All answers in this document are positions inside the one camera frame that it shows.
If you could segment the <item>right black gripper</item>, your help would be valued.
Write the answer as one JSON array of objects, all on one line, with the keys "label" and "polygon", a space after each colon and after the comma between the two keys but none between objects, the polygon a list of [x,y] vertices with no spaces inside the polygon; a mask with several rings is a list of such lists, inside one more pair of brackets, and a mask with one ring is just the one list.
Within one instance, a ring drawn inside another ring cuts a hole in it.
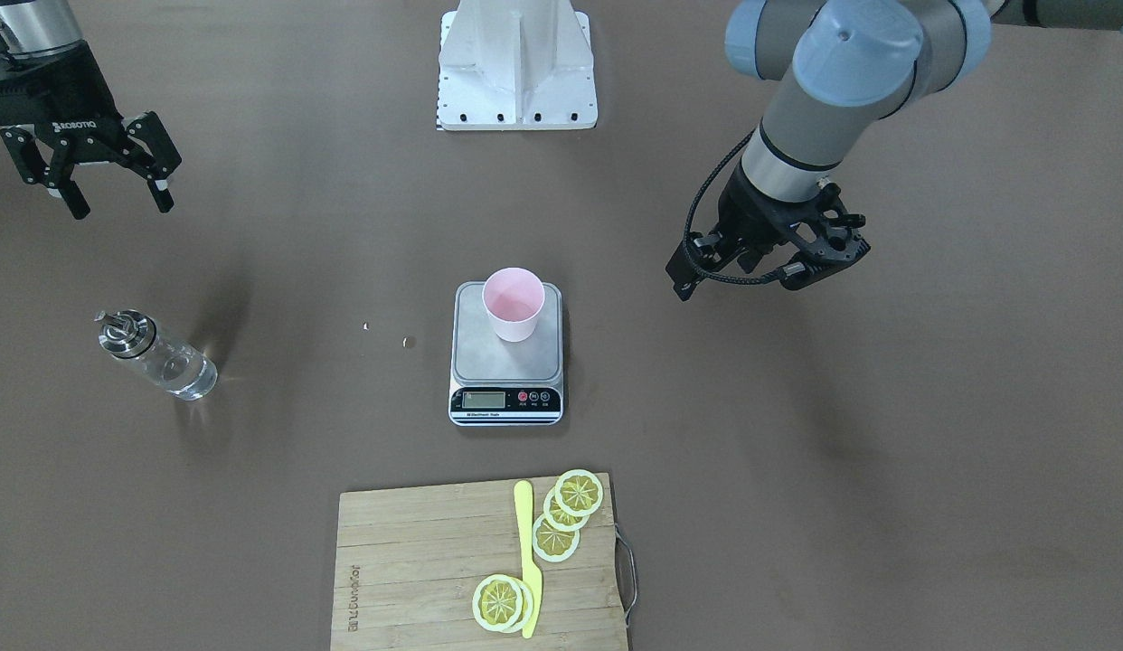
[{"label": "right black gripper", "polygon": [[43,57],[0,54],[0,137],[24,183],[58,196],[75,220],[90,207],[75,166],[115,164],[146,181],[161,213],[182,162],[159,114],[124,118],[86,42]]}]

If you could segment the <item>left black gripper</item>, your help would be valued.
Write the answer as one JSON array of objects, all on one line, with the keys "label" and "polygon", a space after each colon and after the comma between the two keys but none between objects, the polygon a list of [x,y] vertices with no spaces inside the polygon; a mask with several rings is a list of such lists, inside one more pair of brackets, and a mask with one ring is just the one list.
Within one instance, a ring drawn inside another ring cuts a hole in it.
[{"label": "left black gripper", "polygon": [[690,203],[681,242],[666,263],[666,275],[682,301],[688,301],[694,288],[704,279],[758,286],[776,283],[785,276],[786,264],[758,277],[751,275],[763,257],[779,246],[780,233],[747,191],[727,184],[720,193],[720,216],[715,227],[709,233],[694,235],[693,221],[699,203],[721,171],[716,166],[699,187]]}]

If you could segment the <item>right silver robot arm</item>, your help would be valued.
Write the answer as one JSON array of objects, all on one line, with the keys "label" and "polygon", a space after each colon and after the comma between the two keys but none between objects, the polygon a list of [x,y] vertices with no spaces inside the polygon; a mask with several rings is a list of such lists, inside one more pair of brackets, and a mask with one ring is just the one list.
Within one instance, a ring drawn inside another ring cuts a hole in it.
[{"label": "right silver robot arm", "polygon": [[182,157],[158,114],[124,118],[66,1],[0,1],[0,136],[25,184],[77,220],[90,214],[77,165],[115,164],[146,181],[161,213]]}]

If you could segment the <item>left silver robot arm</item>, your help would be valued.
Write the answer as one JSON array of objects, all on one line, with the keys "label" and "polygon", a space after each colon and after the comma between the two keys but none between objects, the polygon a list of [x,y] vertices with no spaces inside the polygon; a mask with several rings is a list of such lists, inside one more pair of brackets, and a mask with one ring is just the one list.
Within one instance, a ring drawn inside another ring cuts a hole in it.
[{"label": "left silver robot arm", "polygon": [[760,122],[727,154],[731,176],[706,233],[683,227],[666,263],[690,300],[704,279],[797,291],[869,251],[866,219],[831,181],[869,125],[977,68],[993,26],[1123,33],[1123,1],[743,1],[724,51],[773,80]]}]

